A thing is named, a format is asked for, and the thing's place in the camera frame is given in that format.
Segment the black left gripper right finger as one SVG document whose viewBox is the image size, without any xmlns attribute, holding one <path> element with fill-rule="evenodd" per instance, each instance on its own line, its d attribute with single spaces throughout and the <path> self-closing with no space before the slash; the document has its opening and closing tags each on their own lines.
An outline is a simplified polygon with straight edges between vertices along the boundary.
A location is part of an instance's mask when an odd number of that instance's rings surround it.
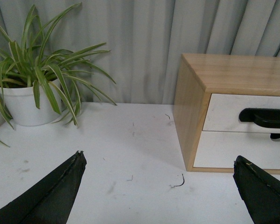
<svg viewBox="0 0 280 224">
<path fill-rule="evenodd" d="M 233 178 L 255 224 L 280 224 L 280 181 L 239 155 Z"/>
</svg>

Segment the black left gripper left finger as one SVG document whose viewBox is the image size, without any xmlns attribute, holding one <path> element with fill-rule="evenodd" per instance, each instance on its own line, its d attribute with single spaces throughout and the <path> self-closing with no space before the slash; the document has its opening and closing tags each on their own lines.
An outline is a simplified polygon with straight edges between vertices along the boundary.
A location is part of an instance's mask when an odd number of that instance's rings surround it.
<svg viewBox="0 0 280 224">
<path fill-rule="evenodd" d="M 0 224 L 65 224 L 87 164 L 82 151 L 0 209 Z"/>
</svg>

